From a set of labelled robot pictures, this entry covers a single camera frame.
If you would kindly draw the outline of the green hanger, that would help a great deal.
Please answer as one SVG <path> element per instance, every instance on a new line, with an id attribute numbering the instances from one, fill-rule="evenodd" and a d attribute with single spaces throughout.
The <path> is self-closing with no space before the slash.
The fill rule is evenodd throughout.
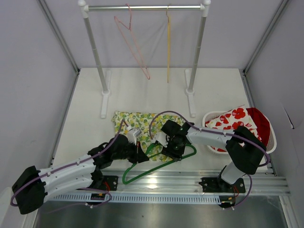
<path id="1" fill-rule="evenodd" d="M 193 150 L 193 152 L 190 153 L 190 154 L 187 154 L 187 155 L 183 156 L 183 157 L 181 158 L 182 160 L 187 159 L 187 158 L 192 157 L 192 156 L 194 156 L 194 155 L 197 154 L 197 149 L 196 149 L 193 145 L 186 144 L 186 147 L 191 148 L 191 149 Z M 159 170 L 159 169 L 161 169 L 161 168 L 164 168 L 164 167 L 166 167 L 166 166 L 169 166 L 169 165 L 171 165 L 171 164 L 173 164 L 173 163 L 175 163 L 175 162 L 176 162 L 176 161 L 174 161 L 174 160 L 165 162 L 165 163 L 163 163 L 163 164 L 161 164 L 161 165 L 159 165 L 159 166 L 157 166 L 157 167 L 154 167 L 154 168 L 152 168 L 152 169 L 150 169 L 150 170 L 147 170 L 147 171 L 145 171 L 145 172 L 143 172 L 143 173 L 141 173 L 141 174 L 135 176 L 134 178 L 131 178 L 131 179 L 127 180 L 127 179 L 126 179 L 127 174 L 136 166 L 136 164 L 133 164 L 131 167 L 127 168 L 127 169 L 124 171 L 123 176 L 122 176 L 122 183 L 123 183 L 124 185 L 128 185 L 128 184 L 130 184 L 130 183 L 132 183 L 132 182 L 134 182 L 134 181 L 136 181 L 136 180 L 138 180 L 138 179 L 140 179 L 140 178 L 142 178 L 142 177 L 144 177 L 144 176 L 146 176 L 146 175 L 148 175 L 148 174 L 150 174 L 150 173 L 152 173 L 152 172 L 154 172 L 154 171 L 157 171 L 157 170 Z"/>

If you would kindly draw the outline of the lemon print skirt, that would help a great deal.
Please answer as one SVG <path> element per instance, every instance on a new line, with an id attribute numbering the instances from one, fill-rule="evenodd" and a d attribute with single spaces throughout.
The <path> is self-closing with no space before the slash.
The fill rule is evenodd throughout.
<path id="1" fill-rule="evenodd" d="M 112 118 L 114 132 L 127 135 L 128 127 L 140 129 L 139 141 L 142 150 L 147 152 L 148 147 L 152 143 L 150 136 L 154 136 L 159 132 L 167 120 L 174 121 L 179 125 L 185 123 L 181 117 L 173 114 L 161 114 L 152 121 L 155 115 L 155 113 L 115 111 Z"/>

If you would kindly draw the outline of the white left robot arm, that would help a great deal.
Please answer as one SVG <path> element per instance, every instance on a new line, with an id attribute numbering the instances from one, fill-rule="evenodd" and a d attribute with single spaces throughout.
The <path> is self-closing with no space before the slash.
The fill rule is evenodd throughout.
<path id="1" fill-rule="evenodd" d="M 119 134 L 67 164 L 46 169 L 26 168 L 12 186 L 10 205 L 25 215 L 39 209 L 49 199 L 72 190 L 108 190 L 102 170 L 115 160 L 138 164 L 149 158 L 140 143 L 129 142 L 126 136 Z"/>

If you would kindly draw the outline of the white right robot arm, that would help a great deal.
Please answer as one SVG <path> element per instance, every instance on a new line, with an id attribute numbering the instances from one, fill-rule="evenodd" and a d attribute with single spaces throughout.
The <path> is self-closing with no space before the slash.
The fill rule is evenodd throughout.
<path id="1" fill-rule="evenodd" d="M 266 147 L 243 126 L 235 130 L 219 130 L 186 121 L 183 125 L 168 120 L 155 135 L 155 140 L 163 146 L 162 154 L 180 161 L 186 144 L 202 144 L 228 152 L 231 163 L 225 166 L 217 179 L 221 191 L 229 191 L 234 183 L 244 175 L 254 175 L 266 157 Z"/>

